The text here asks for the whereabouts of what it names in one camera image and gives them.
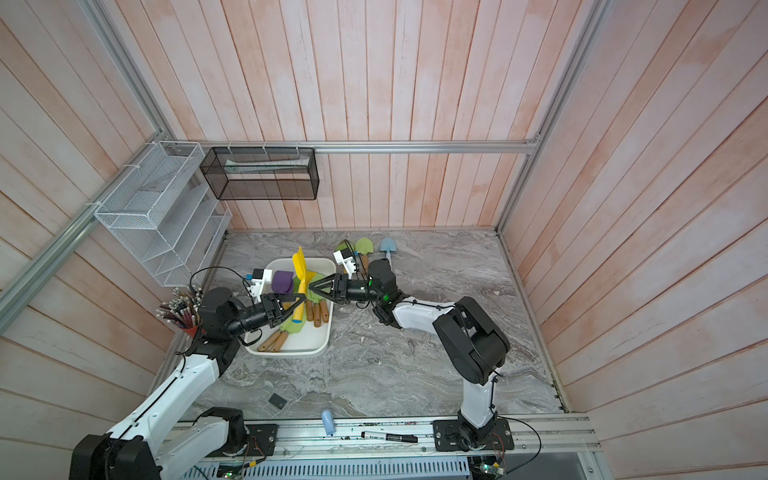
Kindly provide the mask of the green shovel yellow handle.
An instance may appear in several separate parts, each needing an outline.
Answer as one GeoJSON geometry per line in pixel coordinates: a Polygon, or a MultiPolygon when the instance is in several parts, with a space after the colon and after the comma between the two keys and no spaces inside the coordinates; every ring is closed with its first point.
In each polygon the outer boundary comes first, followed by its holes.
{"type": "Polygon", "coordinates": [[[339,252],[344,258],[355,256],[355,247],[347,239],[342,240],[337,245],[336,251],[339,252]]]}

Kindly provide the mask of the olive green pointed shovel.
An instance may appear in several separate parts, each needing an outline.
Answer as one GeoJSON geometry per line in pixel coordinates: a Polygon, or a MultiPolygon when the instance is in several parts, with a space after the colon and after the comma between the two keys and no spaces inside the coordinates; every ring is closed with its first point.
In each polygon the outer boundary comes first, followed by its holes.
{"type": "Polygon", "coordinates": [[[360,258],[363,269],[368,271],[369,255],[374,251],[373,241],[367,237],[362,237],[355,242],[355,250],[360,258]]]}

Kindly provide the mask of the light blue shovel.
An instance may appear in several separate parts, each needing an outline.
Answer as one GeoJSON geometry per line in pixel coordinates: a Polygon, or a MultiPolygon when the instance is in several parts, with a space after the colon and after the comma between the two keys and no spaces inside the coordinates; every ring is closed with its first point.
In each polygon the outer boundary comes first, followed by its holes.
{"type": "Polygon", "coordinates": [[[398,250],[396,241],[387,237],[381,240],[379,244],[379,251],[385,255],[386,260],[392,263],[392,255],[398,250]]]}

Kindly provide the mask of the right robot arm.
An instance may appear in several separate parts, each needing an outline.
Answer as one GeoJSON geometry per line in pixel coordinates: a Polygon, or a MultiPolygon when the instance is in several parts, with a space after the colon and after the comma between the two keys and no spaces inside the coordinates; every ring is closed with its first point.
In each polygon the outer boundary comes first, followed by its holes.
{"type": "Polygon", "coordinates": [[[435,303],[408,296],[398,287],[386,259],[370,263],[365,280],[336,273],[312,281],[309,290],[336,304],[369,305],[385,325],[439,338],[463,379],[463,396],[455,419],[432,423],[436,450],[469,452],[513,443],[509,423],[494,404],[498,370],[510,342],[475,299],[464,296],[453,303],[435,303]]]}

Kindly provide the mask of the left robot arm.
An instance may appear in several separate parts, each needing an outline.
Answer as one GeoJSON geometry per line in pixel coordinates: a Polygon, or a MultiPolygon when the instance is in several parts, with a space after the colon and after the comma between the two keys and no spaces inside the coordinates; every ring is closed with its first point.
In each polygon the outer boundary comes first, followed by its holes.
{"type": "Polygon", "coordinates": [[[239,409],[212,407],[173,440],[168,434],[191,404],[231,365],[244,336],[291,319],[306,297],[263,294],[245,306],[225,287],[207,291],[180,363],[149,397],[102,435],[88,435],[72,452],[72,479],[178,479],[212,452],[238,457],[250,446],[239,409]]]}

